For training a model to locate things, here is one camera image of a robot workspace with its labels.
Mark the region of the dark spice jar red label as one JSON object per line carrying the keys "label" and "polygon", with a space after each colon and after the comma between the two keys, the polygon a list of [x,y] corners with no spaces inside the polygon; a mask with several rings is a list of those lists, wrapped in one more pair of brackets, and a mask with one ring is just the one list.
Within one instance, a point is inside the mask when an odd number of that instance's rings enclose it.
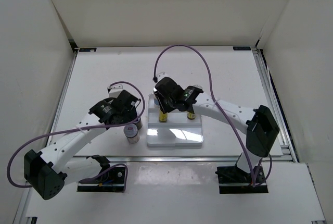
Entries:
{"label": "dark spice jar red label", "polygon": [[143,126],[141,117],[139,117],[135,122],[133,122],[133,124],[136,125],[138,130],[140,130]]}

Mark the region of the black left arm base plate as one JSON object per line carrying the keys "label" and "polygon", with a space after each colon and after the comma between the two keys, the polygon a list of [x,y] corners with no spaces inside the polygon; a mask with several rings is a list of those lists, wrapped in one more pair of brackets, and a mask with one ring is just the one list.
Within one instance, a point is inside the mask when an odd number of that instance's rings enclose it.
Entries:
{"label": "black left arm base plate", "polygon": [[107,171],[94,180],[78,183],[77,192],[87,193],[124,193],[127,185],[128,167],[115,164],[102,170]]}

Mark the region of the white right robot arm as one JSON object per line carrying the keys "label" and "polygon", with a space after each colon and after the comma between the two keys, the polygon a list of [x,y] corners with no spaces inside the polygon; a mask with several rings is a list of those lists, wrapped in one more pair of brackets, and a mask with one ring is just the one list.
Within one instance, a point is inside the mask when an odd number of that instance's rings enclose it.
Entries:
{"label": "white right robot arm", "polygon": [[237,138],[240,133],[246,136],[245,141],[239,142],[242,154],[234,168],[234,177],[239,182],[248,181],[259,161],[269,156],[280,128],[268,107],[252,109],[215,100],[202,88],[190,85],[184,89],[168,76],[155,77],[153,81],[153,93],[163,113],[178,110],[210,117],[229,124]]}

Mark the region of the yellow label brown sauce bottle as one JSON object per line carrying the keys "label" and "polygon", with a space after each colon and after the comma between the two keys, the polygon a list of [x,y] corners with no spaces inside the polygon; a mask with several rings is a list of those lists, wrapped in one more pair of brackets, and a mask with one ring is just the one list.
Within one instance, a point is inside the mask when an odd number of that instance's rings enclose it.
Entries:
{"label": "yellow label brown sauce bottle", "polygon": [[168,120],[168,113],[164,113],[161,109],[159,109],[158,120],[159,120],[159,122],[167,122],[167,120]]}

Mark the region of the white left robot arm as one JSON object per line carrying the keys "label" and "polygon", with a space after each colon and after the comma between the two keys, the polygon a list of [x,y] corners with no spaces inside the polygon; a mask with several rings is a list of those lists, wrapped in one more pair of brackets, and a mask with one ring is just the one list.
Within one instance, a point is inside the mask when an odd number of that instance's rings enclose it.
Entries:
{"label": "white left robot arm", "polygon": [[108,129],[124,126],[137,118],[139,102],[139,98],[126,90],[99,101],[71,133],[38,152],[30,150],[25,154],[24,178],[44,200],[55,197],[64,186],[74,182],[106,181],[110,161],[105,156],[93,155],[82,162],[71,159]]}

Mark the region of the white granule jar blue label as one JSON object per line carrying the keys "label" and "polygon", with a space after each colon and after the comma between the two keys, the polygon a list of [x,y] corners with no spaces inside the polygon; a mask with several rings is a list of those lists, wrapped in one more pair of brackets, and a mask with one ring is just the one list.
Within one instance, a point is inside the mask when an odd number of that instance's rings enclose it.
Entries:
{"label": "white granule jar blue label", "polygon": [[153,100],[154,100],[154,104],[157,106],[160,106],[160,100],[159,100],[160,94],[158,93],[158,91],[154,91],[153,92]]}

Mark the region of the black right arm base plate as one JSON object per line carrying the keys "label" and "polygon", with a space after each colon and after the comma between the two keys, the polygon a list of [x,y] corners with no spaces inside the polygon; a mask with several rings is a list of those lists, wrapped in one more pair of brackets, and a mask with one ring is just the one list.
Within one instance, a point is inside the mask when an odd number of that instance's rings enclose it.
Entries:
{"label": "black right arm base plate", "polygon": [[263,167],[254,167],[255,186],[251,174],[245,173],[236,166],[217,167],[215,172],[220,194],[266,194],[268,187],[265,182]]}

